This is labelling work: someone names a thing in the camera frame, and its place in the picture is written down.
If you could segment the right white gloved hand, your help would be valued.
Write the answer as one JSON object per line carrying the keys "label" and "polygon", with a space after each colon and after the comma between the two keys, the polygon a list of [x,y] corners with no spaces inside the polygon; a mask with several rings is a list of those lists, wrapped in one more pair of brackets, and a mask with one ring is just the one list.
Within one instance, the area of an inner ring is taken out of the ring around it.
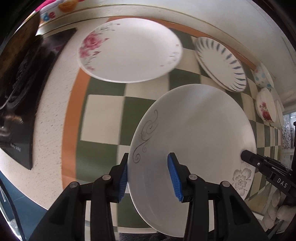
{"label": "right white gloved hand", "polygon": [[275,225],[276,219],[283,220],[282,225],[277,230],[277,233],[283,233],[289,224],[291,223],[293,217],[295,216],[295,206],[283,205],[282,200],[285,195],[276,190],[271,198],[268,209],[261,221],[261,226],[264,231],[272,229]]}

